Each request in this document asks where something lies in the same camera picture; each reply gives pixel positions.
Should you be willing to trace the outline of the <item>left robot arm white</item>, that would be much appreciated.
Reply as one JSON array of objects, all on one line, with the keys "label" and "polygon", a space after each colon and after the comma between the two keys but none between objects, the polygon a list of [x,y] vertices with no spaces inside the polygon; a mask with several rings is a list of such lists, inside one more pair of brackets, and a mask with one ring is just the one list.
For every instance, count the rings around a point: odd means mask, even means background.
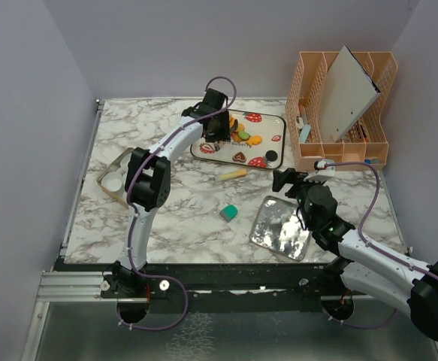
[{"label": "left robot arm white", "polygon": [[207,89],[201,102],[185,109],[178,124],[148,149],[132,151],[125,182],[130,210],[128,235],[120,265],[130,271],[122,273],[118,288],[125,295],[139,295],[144,286],[138,274],[147,263],[147,245],[153,220],[171,191],[171,168],[183,152],[203,138],[210,143],[231,138],[228,97]]}]

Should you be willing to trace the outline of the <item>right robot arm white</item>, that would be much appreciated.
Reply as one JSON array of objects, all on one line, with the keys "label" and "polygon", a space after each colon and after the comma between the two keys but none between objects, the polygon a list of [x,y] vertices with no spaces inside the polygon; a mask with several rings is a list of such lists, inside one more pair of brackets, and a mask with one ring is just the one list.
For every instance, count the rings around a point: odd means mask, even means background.
[{"label": "right robot arm white", "polygon": [[323,159],[313,174],[293,168],[273,172],[273,191],[290,186],[286,196],[296,200],[302,227],[320,248],[336,255],[333,270],[323,276],[325,289],[372,296],[409,316],[422,334],[438,342],[438,261],[428,264],[398,253],[338,216],[337,200],[326,186],[335,168],[335,162]]}]

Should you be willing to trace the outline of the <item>silver tin lid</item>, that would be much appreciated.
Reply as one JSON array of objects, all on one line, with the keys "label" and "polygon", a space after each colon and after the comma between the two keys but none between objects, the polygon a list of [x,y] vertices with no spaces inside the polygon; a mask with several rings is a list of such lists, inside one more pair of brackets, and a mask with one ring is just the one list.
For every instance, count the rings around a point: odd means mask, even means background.
[{"label": "silver tin lid", "polygon": [[264,198],[249,234],[253,244],[300,262],[310,239],[295,204],[274,196]]}]

